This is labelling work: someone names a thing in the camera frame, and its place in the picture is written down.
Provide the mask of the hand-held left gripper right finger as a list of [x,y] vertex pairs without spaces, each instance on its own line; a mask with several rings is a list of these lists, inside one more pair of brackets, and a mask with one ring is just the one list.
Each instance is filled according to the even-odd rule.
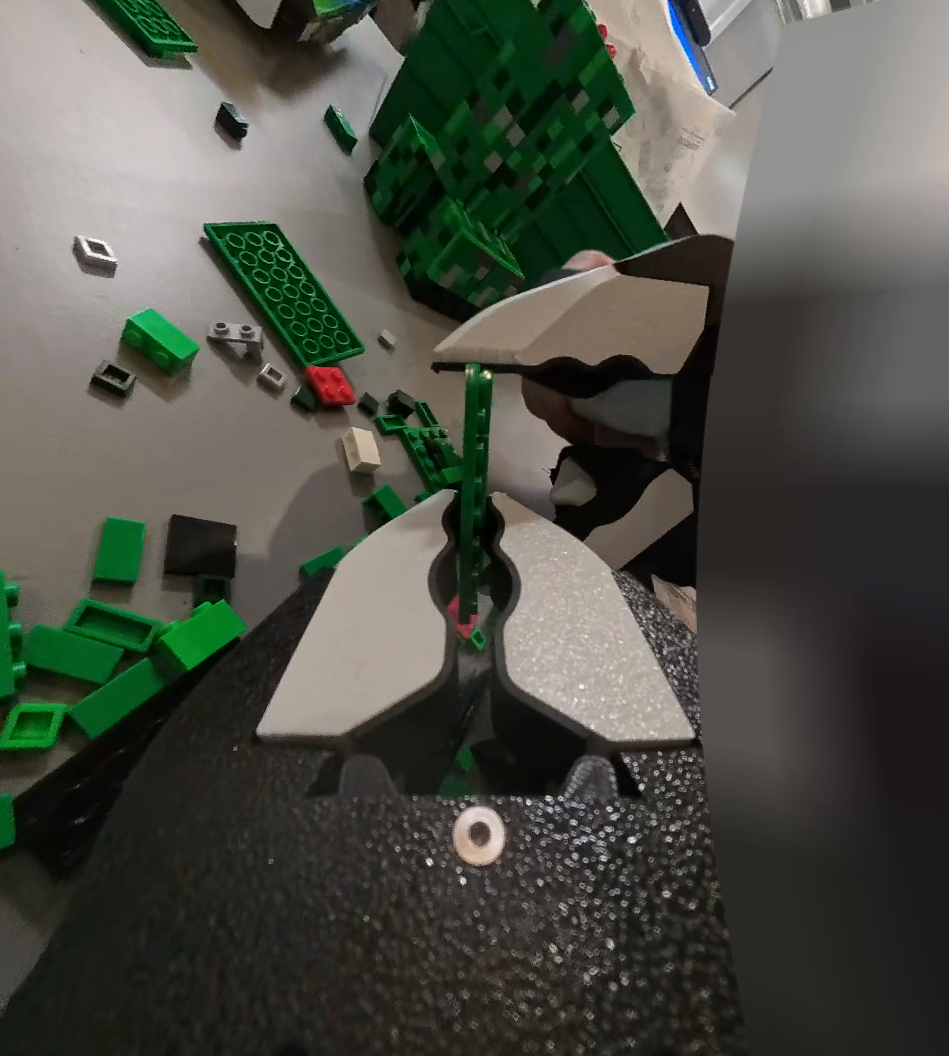
[[615,749],[691,744],[692,724],[611,568],[506,493],[490,497],[511,580],[497,627],[504,689],[569,731]]

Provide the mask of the black square tile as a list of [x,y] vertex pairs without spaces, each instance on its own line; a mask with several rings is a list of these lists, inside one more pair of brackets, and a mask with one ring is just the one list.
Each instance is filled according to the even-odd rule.
[[238,568],[238,526],[174,513],[167,525],[164,576],[219,576]]

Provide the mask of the grey bracket piece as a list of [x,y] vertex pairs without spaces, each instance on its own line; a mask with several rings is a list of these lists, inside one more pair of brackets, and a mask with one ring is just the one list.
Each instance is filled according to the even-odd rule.
[[263,361],[265,336],[260,325],[216,321],[209,324],[207,339],[236,360],[257,364]]

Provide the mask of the silver blue-lit device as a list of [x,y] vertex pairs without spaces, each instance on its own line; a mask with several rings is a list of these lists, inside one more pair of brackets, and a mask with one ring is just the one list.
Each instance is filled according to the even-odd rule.
[[697,80],[735,111],[762,84],[785,27],[775,1],[670,1],[668,17]]

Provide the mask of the red toy plate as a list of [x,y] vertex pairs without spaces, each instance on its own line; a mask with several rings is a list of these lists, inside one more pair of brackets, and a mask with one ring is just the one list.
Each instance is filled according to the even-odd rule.
[[310,365],[305,369],[304,381],[317,403],[325,409],[338,409],[357,403],[349,380],[341,367]]

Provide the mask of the printed cardboard box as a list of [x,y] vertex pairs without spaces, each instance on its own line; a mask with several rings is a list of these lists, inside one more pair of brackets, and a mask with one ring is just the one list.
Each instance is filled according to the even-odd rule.
[[330,43],[377,7],[377,1],[238,1],[259,29],[297,42]]

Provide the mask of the person's right hand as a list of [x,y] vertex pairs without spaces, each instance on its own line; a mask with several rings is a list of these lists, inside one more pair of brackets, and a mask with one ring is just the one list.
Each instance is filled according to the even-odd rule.
[[587,419],[578,414],[568,397],[553,389],[524,378],[520,391],[527,410],[566,442],[613,450],[637,450],[643,457],[652,460],[663,457],[661,445],[656,438],[622,432]]

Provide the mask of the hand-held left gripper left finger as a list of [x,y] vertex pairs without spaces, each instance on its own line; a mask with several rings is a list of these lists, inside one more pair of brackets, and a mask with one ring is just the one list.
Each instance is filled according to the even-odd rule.
[[455,498],[423,499],[335,567],[257,725],[263,743],[339,746],[447,686],[456,644],[436,574]]

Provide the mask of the narrow green studded plate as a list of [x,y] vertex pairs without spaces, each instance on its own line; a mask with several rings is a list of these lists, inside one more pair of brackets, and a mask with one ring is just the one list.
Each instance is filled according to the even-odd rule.
[[195,40],[158,1],[96,1],[143,52],[155,59],[194,54]]

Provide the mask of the long green toy plate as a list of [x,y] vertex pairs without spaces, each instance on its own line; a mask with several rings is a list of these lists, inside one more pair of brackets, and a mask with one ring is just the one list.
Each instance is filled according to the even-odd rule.
[[483,562],[482,527],[486,513],[493,375],[479,363],[466,364],[463,471],[459,482],[457,593],[459,618],[467,620],[476,606]]

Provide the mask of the green pixel brick model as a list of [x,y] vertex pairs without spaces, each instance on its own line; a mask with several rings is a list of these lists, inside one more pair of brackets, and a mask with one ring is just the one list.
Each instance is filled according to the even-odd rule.
[[363,180],[412,297],[463,322],[578,251],[666,243],[613,143],[634,114],[584,2],[434,2]]

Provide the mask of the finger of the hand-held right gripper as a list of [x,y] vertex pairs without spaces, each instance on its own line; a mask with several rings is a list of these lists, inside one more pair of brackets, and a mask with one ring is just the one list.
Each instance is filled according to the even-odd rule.
[[553,520],[615,570],[695,578],[697,485],[638,450],[563,450]]
[[431,367],[480,364],[566,395],[669,378],[715,348],[734,241],[689,235],[487,307],[434,350]]

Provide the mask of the wide green studded plate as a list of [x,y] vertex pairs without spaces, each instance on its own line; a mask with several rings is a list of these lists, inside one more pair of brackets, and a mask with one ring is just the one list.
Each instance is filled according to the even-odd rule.
[[207,222],[203,233],[301,369],[364,353],[360,336],[276,223]]

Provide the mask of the printed paper sheet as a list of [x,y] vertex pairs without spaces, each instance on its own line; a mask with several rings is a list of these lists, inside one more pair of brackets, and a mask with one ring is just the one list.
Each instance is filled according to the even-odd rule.
[[656,220],[665,227],[682,208],[696,230],[733,235],[747,174],[736,151],[737,116],[706,93],[666,2],[595,8],[635,107],[613,143]]

